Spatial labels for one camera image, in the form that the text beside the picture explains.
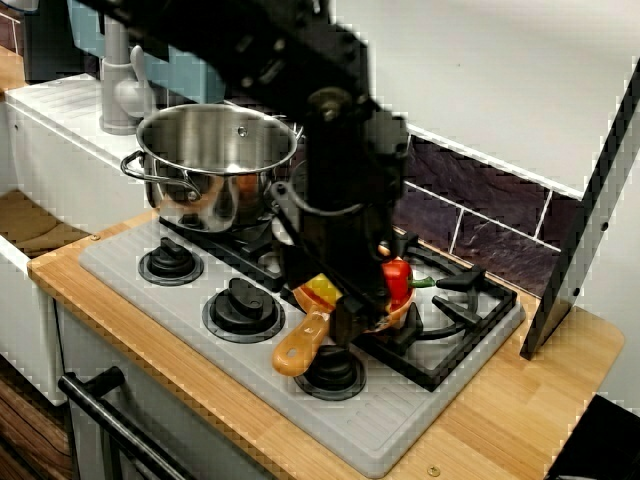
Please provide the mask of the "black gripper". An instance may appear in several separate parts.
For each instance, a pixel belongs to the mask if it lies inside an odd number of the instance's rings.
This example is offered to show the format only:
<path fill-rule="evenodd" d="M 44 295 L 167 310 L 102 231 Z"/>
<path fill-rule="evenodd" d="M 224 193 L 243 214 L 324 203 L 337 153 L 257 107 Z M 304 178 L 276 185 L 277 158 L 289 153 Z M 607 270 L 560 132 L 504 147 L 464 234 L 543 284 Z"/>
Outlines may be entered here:
<path fill-rule="evenodd" d="M 332 338 L 349 345 L 372 332 L 390 300 L 379 243 L 392 238 L 389 226 L 379 229 L 373 206 L 352 205 L 325 211 L 308 205 L 291 182 L 272 185 L 277 205 L 280 268 L 293 290 L 324 274 L 341 293 L 334 310 Z"/>

